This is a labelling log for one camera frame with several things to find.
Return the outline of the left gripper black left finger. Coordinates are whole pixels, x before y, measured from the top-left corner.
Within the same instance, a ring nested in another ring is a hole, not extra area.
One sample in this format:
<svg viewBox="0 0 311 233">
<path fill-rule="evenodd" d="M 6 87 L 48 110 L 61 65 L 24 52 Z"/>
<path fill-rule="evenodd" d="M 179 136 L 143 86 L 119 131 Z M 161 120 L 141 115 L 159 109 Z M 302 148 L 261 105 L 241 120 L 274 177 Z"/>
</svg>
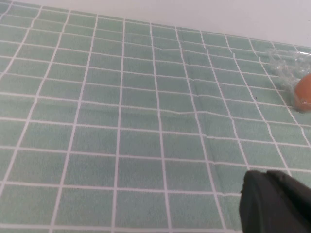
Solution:
<svg viewBox="0 0 311 233">
<path fill-rule="evenodd" d="M 239 213 L 244 233 L 271 233 L 273 201 L 277 192 L 271 179 L 262 172 L 245 173 L 241 190 Z"/>
</svg>

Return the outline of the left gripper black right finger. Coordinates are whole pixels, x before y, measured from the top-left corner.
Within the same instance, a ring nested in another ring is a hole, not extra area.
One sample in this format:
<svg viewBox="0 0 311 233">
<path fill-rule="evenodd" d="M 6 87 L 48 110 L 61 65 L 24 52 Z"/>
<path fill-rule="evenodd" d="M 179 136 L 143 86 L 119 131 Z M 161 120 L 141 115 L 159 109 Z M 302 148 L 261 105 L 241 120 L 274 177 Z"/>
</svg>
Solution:
<svg viewBox="0 0 311 233">
<path fill-rule="evenodd" d="M 292 214 L 291 219 L 296 223 L 290 226 L 291 232 L 309 233 L 311 231 L 311 189 L 290 175 L 277 170 L 266 172 L 268 177 L 276 184 L 280 198 Z"/>
</svg>

